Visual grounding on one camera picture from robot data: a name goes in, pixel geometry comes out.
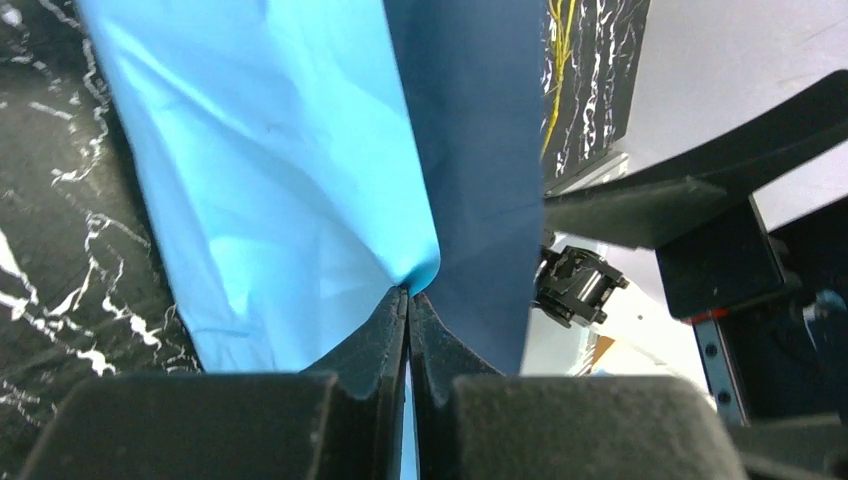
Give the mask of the yellow fake flower bunch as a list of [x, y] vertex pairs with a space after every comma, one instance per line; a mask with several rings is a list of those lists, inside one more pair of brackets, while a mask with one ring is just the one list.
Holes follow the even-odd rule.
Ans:
[[572, 27], [578, 1], [548, 1], [544, 40], [543, 97], [550, 100], [544, 122], [540, 158], [543, 159], [556, 130], [566, 77], [566, 65], [572, 56]]

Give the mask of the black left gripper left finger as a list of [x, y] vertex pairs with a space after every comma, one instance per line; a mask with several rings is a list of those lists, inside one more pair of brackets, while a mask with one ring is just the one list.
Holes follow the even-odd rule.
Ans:
[[61, 404], [25, 479], [396, 479], [408, 295], [298, 373], [90, 379]]

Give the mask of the blue wrapping paper sheet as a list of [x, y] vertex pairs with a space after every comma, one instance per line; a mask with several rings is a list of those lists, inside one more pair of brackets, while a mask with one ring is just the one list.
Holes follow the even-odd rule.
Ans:
[[77, 8], [205, 370], [303, 369], [404, 286], [518, 372], [543, 2]]

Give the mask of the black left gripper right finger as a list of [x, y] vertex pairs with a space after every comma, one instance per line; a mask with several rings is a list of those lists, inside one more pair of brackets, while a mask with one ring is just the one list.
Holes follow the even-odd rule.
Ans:
[[408, 305], [423, 479], [742, 479], [724, 426], [669, 376], [506, 376]]

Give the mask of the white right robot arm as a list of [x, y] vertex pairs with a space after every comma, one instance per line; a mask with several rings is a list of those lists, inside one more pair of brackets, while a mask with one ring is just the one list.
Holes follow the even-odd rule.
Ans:
[[550, 230], [654, 251], [753, 479], [847, 475], [847, 202], [769, 231], [753, 197], [846, 140], [838, 70], [688, 152], [544, 202]]

